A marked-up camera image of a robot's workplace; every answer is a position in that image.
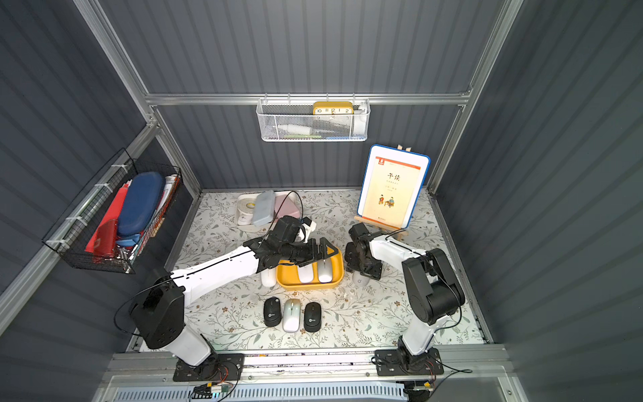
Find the black mouse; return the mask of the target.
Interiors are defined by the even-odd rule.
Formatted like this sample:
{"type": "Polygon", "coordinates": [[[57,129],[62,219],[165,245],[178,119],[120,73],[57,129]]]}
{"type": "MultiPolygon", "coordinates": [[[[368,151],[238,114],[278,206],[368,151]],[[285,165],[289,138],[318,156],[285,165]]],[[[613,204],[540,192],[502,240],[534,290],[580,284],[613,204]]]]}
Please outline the black mouse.
{"type": "Polygon", "coordinates": [[[322,326],[322,306],[316,301],[306,304],[304,310],[304,329],[308,333],[316,333],[322,326]]]}
{"type": "Polygon", "coordinates": [[[264,302],[263,318],[268,328],[274,328],[281,323],[281,301],[278,297],[270,297],[264,302]]]}

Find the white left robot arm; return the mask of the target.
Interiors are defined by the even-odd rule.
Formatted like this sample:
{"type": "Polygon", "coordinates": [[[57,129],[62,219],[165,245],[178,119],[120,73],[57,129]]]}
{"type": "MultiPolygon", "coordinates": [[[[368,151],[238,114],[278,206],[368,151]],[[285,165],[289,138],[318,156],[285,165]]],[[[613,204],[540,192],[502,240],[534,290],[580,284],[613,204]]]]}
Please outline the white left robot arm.
{"type": "Polygon", "coordinates": [[[286,264],[308,266],[336,256],[328,239],[316,240],[314,221],[285,216],[265,235],[212,260],[175,270],[134,296],[129,316],[151,350],[172,353],[189,366],[199,366],[215,355],[208,341],[185,320],[185,309],[232,281],[286,264]]]}

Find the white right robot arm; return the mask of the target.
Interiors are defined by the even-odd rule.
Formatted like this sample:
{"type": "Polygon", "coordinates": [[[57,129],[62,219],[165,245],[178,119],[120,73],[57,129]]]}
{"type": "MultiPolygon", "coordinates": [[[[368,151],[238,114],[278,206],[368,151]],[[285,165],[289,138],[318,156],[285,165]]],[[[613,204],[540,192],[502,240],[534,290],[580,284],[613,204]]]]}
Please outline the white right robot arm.
{"type": "Polygon", "coordinates": [[[427,355],[438,332],[459,325],[466,303],[445,251],[407,246],[392,233],[370,232],[363,223],[355,224],[348,234],[351,241],[344,259],[354,281],[380,280],[385,264],[403,274],[414,316],[398,341],[398,352],[408,359],[427,355]]]}

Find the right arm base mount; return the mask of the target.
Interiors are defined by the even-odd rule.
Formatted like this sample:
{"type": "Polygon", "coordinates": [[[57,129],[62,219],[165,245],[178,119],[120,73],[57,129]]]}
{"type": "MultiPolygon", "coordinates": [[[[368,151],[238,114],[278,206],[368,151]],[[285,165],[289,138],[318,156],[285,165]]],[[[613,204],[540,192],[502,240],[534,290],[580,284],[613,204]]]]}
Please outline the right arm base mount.
{"type": "Polygon", "coordinates": [[[433,377],[445,372],[436,348],[412,355],[406,349],[378,349],[371,358],[380,377],[423,376],[433,377]]]}

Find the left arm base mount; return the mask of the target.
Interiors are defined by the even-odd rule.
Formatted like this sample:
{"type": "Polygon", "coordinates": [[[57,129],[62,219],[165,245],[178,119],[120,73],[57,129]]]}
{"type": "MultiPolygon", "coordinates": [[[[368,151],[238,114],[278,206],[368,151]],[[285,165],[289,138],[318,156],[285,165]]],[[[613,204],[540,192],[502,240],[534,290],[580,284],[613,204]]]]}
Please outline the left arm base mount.
{"type": "Polygon", "coordinates": [[[191,366],[183,360],[177,361],[172,377],[173,382],[235,382],[240,379],[245,355],[242,353],[215,353],[198,366],[191,366]]]}

